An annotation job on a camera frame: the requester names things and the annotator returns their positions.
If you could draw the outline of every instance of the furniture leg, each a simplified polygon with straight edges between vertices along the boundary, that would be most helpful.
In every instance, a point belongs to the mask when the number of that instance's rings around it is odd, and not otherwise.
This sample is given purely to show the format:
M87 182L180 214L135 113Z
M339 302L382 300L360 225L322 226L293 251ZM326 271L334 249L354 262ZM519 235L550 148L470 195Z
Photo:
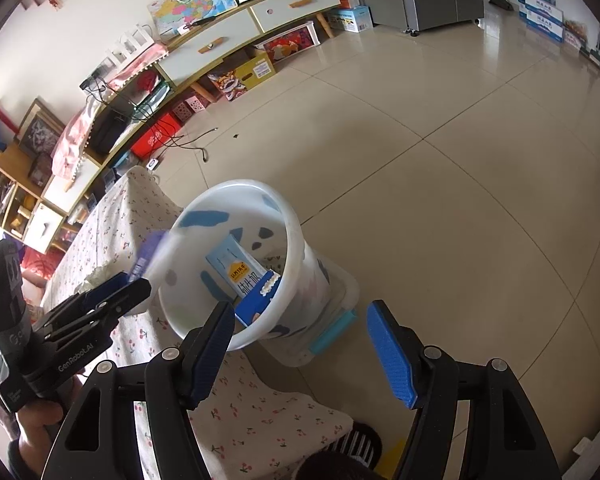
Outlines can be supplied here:
M334 35L333 31L331 30L331 25L329 25L329 22L324 17L324 14L321 12L318 12L318 14L316 14L315 17L318 18L318 21L322 25L322 28L324 29L324 31L327 33L327 36L329 36L331 39L335 38L335 35Z
M198 92L200 95L202 95L202 97L205 98L210 103L218 102L218 99L216 99L216 97L211 92L209 92L205 87L203 87L198 81L196 81L195 83L192 83L191 88L193 88L196 92Z

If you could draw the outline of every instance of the plastic container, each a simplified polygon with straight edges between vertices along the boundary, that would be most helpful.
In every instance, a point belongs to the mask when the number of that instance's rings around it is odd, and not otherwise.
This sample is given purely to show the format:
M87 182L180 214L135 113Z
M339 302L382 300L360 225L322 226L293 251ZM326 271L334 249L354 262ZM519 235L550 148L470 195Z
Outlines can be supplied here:
M331 299L328 271L304 241L291 206L254 180L225 182L197 197L154 256L145 277L152 285L160 283L159 299L171 327L184 337L204 324L218 301L234 299L205 259L229 233L259 261L273 258L272 268L282 272L282 279L263 314L232 337L228 350L307 332Z

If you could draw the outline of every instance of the cherry print tablecloth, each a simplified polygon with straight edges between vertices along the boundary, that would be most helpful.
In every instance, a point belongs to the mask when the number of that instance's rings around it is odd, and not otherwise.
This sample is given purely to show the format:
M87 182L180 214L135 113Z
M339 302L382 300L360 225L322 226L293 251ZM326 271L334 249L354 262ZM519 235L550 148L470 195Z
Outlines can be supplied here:
M72 295L97 268L98 282L128 272L146 235L169 229L177 207L144 168L130 170L100 201L50 280L45 310ZM123 317L112 333L113 346L95 360L117 366L150 360L179 343L160 306ZM273 479L286 476L304 456L350 430L344 413L330 410L304 394L272 390L256 375L241 351L225 355L207 400L189 413L202 457L214 480ZM159 479L144 403L136 404L136 431L146 478Z

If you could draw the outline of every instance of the wooden handle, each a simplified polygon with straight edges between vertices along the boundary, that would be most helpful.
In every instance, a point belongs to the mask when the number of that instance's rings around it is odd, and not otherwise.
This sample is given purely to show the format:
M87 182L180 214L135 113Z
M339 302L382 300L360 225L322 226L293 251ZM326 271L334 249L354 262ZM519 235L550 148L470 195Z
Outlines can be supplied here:
M305 5L312 4L313 2L314 0L299 0L297 2L289 4L289 7L291 7L292 9L297 9L298 7L304 7Z
M209 52L212 48L215 48L216 46L218 46L219 44L222 44L222 43L224 43L224 38L218 38L217 40L213 40L208 45L205 45L204 47L202 47L198 52L200 54L204 54L205 52Z

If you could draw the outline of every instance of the screw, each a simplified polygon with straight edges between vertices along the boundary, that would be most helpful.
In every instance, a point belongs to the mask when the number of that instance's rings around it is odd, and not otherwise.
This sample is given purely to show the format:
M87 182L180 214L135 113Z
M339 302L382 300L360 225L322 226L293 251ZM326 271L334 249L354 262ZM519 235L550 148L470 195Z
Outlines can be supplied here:
M162 358L167 361L172 361L180 355L180 351L177 348L167 348L162 352Z
M494 359L491 361L491 366L499 372L503 372L507 369L507 364L502 359Z
M442 356L442 350L440 350L440 348L437 346L427 346L424 349L424 355L426 355L426 357L429 359L440 359Z
M113 368L111 361L103 361L96 366L96 371L101 374L106 374Z

